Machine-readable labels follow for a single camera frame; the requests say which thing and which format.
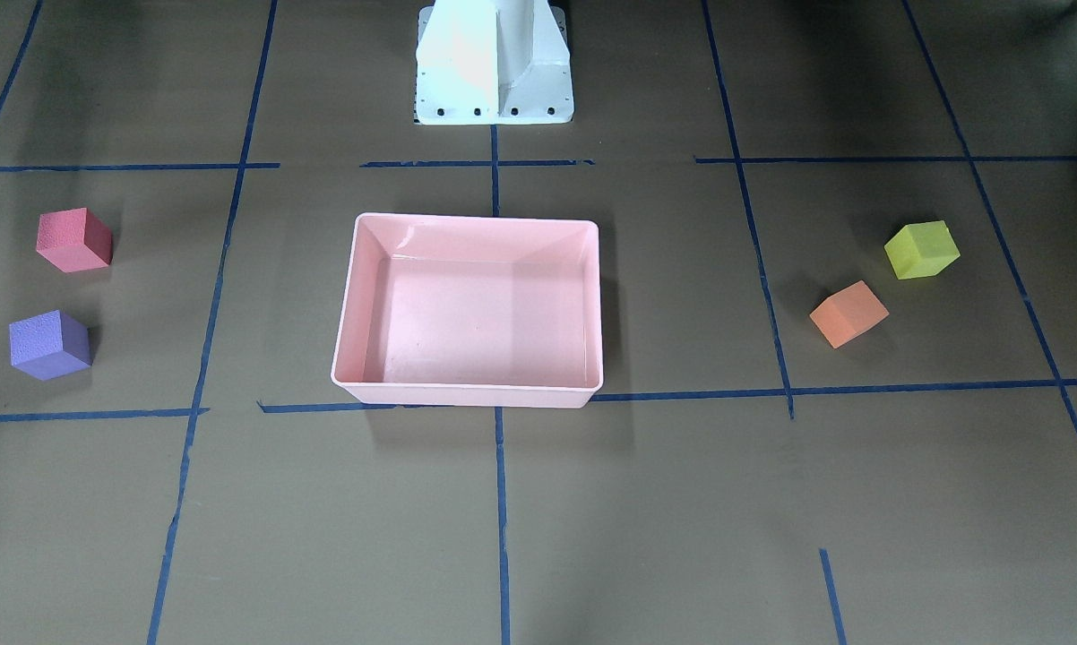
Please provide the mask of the orange foam block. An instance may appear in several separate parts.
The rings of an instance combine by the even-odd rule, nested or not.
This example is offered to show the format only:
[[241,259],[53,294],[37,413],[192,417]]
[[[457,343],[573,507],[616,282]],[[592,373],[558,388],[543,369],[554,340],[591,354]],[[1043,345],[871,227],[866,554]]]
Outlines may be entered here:
[[833,348],[845,346],[887,317],[887,307],[863,280],[826,297],[809,316]]

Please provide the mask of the purple foam block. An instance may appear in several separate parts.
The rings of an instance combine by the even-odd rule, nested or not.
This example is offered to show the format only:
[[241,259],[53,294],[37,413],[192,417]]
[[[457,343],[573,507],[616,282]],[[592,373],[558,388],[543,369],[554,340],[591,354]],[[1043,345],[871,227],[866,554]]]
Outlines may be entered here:
[[47,381],[92,367],[89,329],[60,310],[11,322],[6,338],[11,367],[34,379]]

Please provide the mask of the pink plastic bin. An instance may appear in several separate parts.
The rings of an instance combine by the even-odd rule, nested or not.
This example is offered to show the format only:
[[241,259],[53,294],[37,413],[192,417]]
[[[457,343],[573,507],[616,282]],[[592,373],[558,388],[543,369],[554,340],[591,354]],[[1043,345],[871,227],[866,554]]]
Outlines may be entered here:
[[330,377],[370,405],[584,407],[604,382],[599,226],[362,213]]

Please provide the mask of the yellow-green foam block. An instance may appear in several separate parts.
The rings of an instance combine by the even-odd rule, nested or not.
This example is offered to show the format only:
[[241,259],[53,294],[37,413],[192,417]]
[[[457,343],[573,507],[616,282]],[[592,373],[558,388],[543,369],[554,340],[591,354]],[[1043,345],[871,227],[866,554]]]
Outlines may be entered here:
[[899,280],[933,277],[961,256],[943,220],[904,225],[883,249]]

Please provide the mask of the red foam block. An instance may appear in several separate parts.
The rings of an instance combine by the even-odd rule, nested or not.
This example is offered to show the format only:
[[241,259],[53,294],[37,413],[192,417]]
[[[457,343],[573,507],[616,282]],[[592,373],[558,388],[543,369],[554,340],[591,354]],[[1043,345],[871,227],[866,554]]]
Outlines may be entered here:
[[113,234],[88,208],[47,212],[39,216],[36,253],[66,274],[108,268]]

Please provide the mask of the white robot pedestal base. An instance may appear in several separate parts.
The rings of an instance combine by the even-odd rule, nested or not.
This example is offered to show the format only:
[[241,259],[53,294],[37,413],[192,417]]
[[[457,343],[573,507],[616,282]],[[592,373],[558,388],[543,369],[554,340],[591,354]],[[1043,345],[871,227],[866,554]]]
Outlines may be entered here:
[[421,8],[416,64],[417,123],[573,120],[567,15],[547,1],[436,1]]

